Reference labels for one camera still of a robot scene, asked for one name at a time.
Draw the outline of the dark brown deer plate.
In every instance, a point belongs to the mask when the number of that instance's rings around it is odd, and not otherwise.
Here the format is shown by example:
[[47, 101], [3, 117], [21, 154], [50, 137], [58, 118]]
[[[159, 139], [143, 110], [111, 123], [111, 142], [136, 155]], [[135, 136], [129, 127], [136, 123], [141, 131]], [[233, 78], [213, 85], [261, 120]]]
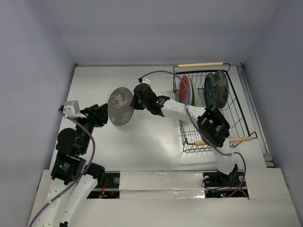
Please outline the dark brown deer plate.
[[130, 121], [134, 109], [130, 106], [132, 92], [126, 87], [115, 89], [108, 99], [108, 118], [116, 126], [123, 126]]

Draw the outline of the red and blue floral plate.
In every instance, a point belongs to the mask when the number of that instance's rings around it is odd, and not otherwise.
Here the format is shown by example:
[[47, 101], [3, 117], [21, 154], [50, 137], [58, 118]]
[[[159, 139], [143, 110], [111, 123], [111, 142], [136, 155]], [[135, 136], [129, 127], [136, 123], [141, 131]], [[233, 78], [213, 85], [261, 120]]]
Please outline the red and blue floral plate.
[[191, 104], [192, 89], [188, 76], [184, 75], [179, 85], [179, 101], [183, 104]]

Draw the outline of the light green flower plate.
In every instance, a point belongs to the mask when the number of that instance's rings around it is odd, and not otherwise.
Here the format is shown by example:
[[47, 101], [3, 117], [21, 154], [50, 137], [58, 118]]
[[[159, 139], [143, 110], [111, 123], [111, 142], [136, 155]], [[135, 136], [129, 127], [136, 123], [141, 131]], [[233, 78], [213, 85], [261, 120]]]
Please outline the light green flower plate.
[[199, 94], [198, 94], [197, 88], [196, 88], [196, 86], [193, 83], [191, 78], [189, 78], [189, 82], [190, 82], [191, 88], [192, 88], [192, 102], [191, 102], [191, 105], [196, 106], [196, 107], [200, 107]]

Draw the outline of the dark teal blossom plate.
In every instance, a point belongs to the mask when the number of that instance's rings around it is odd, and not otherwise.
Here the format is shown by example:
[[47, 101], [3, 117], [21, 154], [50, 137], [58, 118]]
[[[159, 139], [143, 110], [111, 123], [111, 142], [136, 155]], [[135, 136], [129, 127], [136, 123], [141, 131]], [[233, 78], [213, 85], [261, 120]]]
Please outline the dark teal blossom plate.
[[204, 83], [204, 98], [206, 106], [215, 105], [218, 107], [217, 83], [214, 74], [209, 72]]

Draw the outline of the white blue floral plate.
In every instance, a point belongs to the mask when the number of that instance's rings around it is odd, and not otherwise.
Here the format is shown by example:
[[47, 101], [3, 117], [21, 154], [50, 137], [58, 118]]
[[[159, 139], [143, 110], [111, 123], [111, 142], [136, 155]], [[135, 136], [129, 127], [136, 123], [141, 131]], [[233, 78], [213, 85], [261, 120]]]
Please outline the white blue floral plate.
[[218, 70], [215, 75], [217, 89], [217, 103], [219, 109], [223, 109], [229, 97], [229, 83], [226, 73], [223, 70]]

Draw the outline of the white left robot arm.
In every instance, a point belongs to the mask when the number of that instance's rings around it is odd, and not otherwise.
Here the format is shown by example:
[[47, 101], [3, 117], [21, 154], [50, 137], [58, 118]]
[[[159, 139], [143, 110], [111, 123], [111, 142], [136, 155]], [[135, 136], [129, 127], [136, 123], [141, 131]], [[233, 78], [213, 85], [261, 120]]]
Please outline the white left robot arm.
[[31, 227], [70, 227], [84, 201], [105, 181], [105, 168], [82, 158], [89, 144], [96, 147], [93, 130], [108, 122], [108, 104], [80, 109], [78, 101], [65, 102], [59, 114], [75, 123], [57, 136], [56, 159], [45, 205], [33, 217]]

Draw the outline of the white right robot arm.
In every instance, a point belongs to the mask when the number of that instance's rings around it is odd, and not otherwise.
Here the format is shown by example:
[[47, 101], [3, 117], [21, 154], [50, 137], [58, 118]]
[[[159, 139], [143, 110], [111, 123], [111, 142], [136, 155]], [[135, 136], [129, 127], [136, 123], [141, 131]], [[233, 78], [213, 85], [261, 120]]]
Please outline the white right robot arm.
[[219, 182], [228, 186], [235, 180], [238, 165], [230, 152], [230, 125], [216, 106], [195, 107], [177, 102], [167, 96], [157, 96], [145, 83], [134, 88], [134, 97], [130, 106], [134, 110], [146, 109], [156, 116], [193, 124], [202, 140], [213, 150]]

